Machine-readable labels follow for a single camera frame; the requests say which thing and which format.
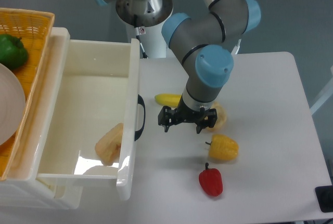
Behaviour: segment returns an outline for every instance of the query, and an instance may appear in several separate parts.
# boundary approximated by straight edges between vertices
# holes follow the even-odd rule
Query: white plate
[[[0,64],[0,145],[16,131],[23,118],[23,88],[10,69]]]

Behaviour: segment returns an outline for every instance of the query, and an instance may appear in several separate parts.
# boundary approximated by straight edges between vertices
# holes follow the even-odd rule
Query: black object
[[[315,188],[319,207],[323,213],[333,212],[333,186]]]
[[[194,53],[196,50],[203,48],[205,46],[208,46],[208,44],[201,44],[201,45],[197,45],[195,47],[193,47],[182,59],[182,66],[184,66],[184,63],[186,61],[186,59],[192,54]]]
[[[329,224],[330,222],[332,222],[333,221],[333,218],[332,219],[328,219],[328,220],[326,220],[323,224]]]
[[[169,106],[163,106],[158,114],[158,125],[164,127],[164,132],[168,132],[169,127],[180,123],[195,123],[196,131],[199,134],[202,129],[213,128],[217,120],[216,109],[193,111],[183,101],[183,97],[176,109],[172,110]]]
[[[134,26],[134,28],[138,28],[138,27],[139,27],[139,26],[137,25],[137,15],[134,15],[133,26]],[[142,51],[142,57],[143,57],[144,59],[148,59],[148,55],[146,54],[146,52],[145,52],[145,50],[144,50],[144,46],[142,45],[140,35],[136,35],[136,39],[140,42],[140,49],[141,49],[141,51]]]
[[[146,123],[146,106],[145,106],[144,99],[140,95],[137,96],[137,103],[140,104],[144,108],[144,122],[142,123],[141,129],[139,129],[135,132],[134,141],[136,141],[137,139],[140,138],[142,132],[144,131],[145,123]]]
[[[222,32],[222,43],[225,41],[225,28],[224,28],[224,24],[223,21],[221,20],[220,16],[215,13],[215,12],[209,12],[211,15],[213,15],[215,17],[215,19],[218,21],[220,28],[221,28],[221,32]]]

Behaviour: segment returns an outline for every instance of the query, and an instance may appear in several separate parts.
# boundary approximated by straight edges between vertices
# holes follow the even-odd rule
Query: black handle
[[[145,106],[144,99],[140,95],[137,96],[137,103],[142,105],[142,107],[144,108],[144,122],[142,124],[141,129],[139,129],[135,132],[134,141],[136,141],[137,139],[140,138],[142,132],[144,131],[145,123],[146,123],[146,106]]]

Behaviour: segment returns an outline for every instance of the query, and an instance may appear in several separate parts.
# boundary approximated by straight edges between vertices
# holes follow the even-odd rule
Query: pepper stem
[[[22,37],[17,38],[17,40],[15,41],[15,45],[17,46],[17,44],[21,41]]]

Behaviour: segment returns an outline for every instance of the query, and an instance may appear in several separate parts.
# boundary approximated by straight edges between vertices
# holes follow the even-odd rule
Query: open drawer
[[[139,43],[70,40],[52,120],[34,169],[48,186],[116,185],[131,194],[138,105]],[[104,166],[96,142],[124,123],[119,161]]]

